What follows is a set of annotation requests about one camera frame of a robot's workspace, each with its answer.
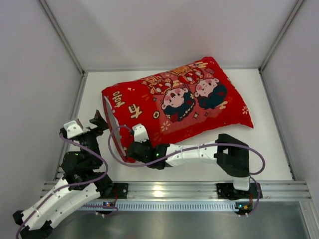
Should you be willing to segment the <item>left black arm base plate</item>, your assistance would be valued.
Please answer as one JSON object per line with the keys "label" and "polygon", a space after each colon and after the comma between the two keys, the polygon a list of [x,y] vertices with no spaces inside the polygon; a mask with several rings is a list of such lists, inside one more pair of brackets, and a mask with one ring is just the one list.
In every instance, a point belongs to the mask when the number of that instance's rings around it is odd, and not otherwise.
{"label": "left black arm base plate", "polygon": [[114,183],[108,198],[127,199],[128,187],[128,183]]}

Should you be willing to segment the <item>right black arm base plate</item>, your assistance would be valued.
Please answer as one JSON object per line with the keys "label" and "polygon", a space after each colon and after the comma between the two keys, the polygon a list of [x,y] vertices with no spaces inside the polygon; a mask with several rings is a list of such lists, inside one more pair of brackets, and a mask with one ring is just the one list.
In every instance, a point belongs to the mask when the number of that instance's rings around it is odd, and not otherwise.
{"label": "right black arm base plate", "polygon": [[248,191],[237,190],[232,183],[217,183],[216,184],[218,199],[228,199],[230,201],[240,199],[261,199],[263,194],[259,183],[250,183]]}

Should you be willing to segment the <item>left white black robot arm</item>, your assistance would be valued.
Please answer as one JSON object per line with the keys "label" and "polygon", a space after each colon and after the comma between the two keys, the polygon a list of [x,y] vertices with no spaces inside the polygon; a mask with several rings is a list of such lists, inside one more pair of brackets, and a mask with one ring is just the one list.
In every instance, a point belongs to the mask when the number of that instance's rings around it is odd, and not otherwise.
{"label": "left white black robot arm", "polygon": [[95,128],[72,120],[60,129],[60,138],[79,151],[64,154],[63,176],[52,189],[30,208],[16,211],[13,219],[19,228],[17,239],[45,239],[67,216],[91,200],[108,195],[113,182],[107,172],[99,172],[107,162],[101,156],[97,137],[109,128],[99,111],[89,120]]}

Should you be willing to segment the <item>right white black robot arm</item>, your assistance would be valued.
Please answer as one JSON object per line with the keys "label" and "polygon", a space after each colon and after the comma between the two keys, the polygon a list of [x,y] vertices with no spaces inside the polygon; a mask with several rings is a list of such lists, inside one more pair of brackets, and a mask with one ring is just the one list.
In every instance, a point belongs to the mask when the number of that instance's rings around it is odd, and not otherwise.
{"label": "right white black robot arm", "polygon": [[228,200],[253,198],[250,192],[250,166],[247,144],[228,134],[220,134],[215,142],[200,145],[159,144],[152,147],[148,139],[135,140],[127,150],[128,157],[149,168],[163,170],[186,164],[206,163],[219,166],[231,176],[232,183],[218,184],[218,197]]}

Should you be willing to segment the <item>white pillow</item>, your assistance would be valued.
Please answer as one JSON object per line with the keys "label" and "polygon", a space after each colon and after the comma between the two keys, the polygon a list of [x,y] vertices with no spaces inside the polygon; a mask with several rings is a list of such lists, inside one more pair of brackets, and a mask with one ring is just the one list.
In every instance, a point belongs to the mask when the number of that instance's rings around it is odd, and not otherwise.
{"label": "white pillow", "polygon": [[110,131],[112,131],[119,126],[119,123],[116,117],[114,116],[113,108],[106,96],[103,96],[103,108],[106,117],[106,122],[109,126]]}

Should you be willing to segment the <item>red printed pillowcase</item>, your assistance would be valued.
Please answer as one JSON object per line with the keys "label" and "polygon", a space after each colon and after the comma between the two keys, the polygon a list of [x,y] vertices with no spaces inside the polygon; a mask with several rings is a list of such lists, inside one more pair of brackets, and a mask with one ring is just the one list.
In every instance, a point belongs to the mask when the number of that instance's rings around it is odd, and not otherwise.
{"label": "red printed pillowcase", "polygon": [[143,124],[152,146],[177,143],[232,124],[252,127],[249,110],[235,86],[211,57],[175,69],[121,82],[102,91],[118,120],[115,138],[121,159],[134,138],[129,129]]}

